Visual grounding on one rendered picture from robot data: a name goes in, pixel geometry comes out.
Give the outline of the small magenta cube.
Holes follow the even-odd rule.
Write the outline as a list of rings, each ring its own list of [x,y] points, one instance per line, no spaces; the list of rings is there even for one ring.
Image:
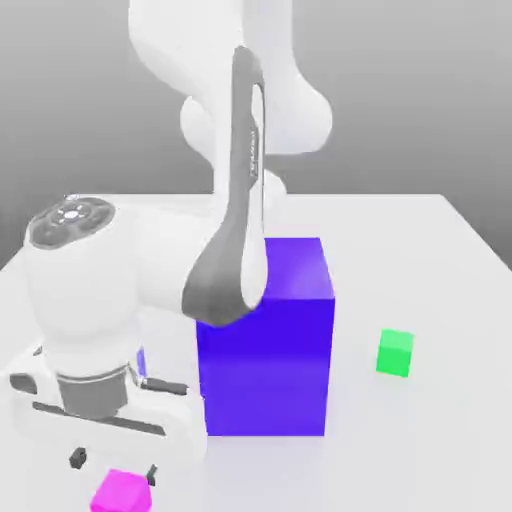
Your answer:
[[[145,476],[111,469],[96,490],[90,512],[150,512],[152,496]]]

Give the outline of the small green cube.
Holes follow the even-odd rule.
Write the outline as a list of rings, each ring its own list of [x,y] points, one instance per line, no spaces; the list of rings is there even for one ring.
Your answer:
[[[376,371],[392,376],[409,376],[414,335],[406,331],[383,329],[380,336]]]

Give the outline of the large blue box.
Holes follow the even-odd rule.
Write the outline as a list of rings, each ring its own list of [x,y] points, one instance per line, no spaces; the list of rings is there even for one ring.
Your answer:
[[[268,281],[255,311],[196,325],[211,437],[325,432],[336,299],[319,238],[269,238]]]

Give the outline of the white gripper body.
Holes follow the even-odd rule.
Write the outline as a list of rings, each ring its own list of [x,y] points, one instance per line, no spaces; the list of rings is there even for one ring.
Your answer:
[[[16,429],[34,441],[67,455],[83,447],[91,457],[126,469],[151,464],[183,468],[206,451],[201,417],[163,395],[151,407],[132,402],[102,420],[79,418],[21,395],[11,399],[10,413]]]

